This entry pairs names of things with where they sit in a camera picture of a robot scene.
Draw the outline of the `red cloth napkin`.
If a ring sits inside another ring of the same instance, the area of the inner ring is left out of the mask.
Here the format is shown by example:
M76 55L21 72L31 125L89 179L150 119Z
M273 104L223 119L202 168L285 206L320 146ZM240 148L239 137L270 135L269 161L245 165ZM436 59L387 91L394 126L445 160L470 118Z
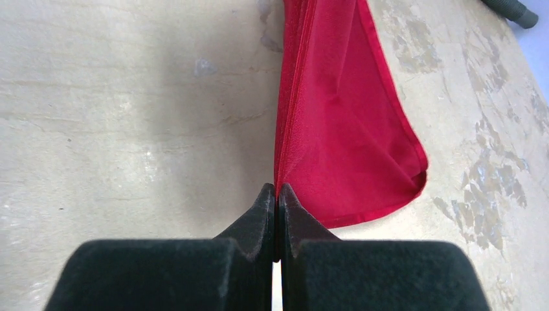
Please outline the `red cloth napkin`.
M417 198L425 151L401 107L366 1L286 1L274 184L327 228Z

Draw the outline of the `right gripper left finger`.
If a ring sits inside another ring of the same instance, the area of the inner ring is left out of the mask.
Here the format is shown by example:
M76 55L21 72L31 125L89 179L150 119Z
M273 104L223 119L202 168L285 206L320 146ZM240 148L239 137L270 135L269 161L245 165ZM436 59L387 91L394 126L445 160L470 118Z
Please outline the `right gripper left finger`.
M91 240L47 310L270 310L275 188L211 239Z

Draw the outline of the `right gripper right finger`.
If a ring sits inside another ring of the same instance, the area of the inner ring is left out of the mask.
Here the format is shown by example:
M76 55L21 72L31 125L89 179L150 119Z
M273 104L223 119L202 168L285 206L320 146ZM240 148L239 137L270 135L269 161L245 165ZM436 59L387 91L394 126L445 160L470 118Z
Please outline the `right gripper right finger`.
M290 185L278 200L285 310L488 310L475 269L440 241L341 240Z

